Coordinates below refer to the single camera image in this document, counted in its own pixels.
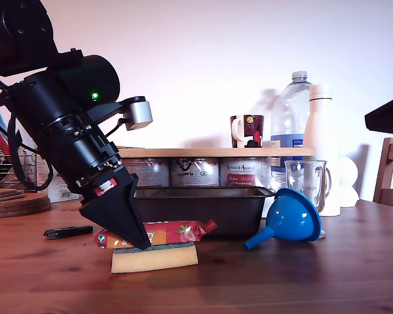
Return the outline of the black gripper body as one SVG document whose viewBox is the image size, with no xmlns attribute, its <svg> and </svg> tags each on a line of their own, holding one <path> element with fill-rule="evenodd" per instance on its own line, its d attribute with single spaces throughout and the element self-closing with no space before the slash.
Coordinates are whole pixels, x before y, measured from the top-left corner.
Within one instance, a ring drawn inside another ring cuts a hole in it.
<svg viewBox="0 0 393 314">
<path fill-rule="evenodd" d="M 125 200 L 131 176 L 115 144 L 85 114 L 55 113 L 41 118 L 40 155 L 74 194 L 85 200 Z"/>
</svg>

